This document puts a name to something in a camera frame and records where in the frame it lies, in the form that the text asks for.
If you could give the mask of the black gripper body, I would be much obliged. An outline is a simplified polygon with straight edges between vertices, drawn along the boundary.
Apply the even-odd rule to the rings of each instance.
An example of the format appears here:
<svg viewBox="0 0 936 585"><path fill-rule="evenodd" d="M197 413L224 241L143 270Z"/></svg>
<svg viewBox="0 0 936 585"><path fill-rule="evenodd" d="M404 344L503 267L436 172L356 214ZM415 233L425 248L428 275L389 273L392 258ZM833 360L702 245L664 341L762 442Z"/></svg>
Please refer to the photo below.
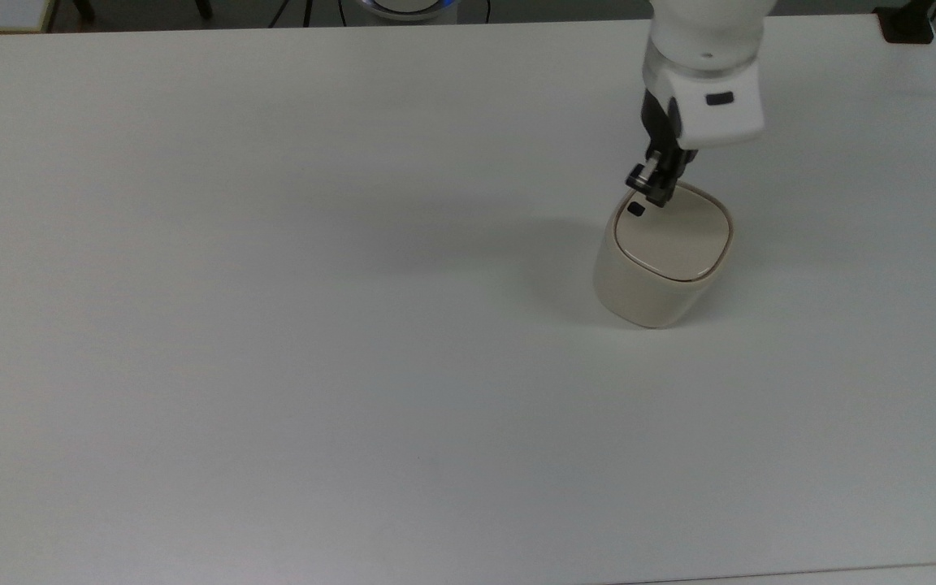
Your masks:
<svg viewBox="0 0 936 585"><path fill-rule="evenodd" d="M675 97L669 100L668 105L662 105L650 90L646 90L640 119L649 137L645 159L658 155L657 169L662 173L683 173L698 151L684 149L679 144L683 123Z"/></svg>

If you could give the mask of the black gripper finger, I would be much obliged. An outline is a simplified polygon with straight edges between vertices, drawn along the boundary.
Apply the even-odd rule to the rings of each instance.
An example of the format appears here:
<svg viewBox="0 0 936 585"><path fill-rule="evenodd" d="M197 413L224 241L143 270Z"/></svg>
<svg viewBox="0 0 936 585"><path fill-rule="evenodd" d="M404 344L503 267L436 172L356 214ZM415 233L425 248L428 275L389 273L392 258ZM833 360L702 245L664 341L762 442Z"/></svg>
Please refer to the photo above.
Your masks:
<svg viewBox="0 0 936 585"><path fill-rule="evenodd" d="M652 167L648 176L648 201L662 208L672 199L679 178L690 163L690 152L653 151L648 162Z"/></svg>
<svg viewBox="0 0 936 585"><path fill-rule="evenodd" d="M645 162L636 164L627 178L627 188L643 196L645 201L656 208L665 207L665 173L661 170L661 151L652 151Z"/></svg>

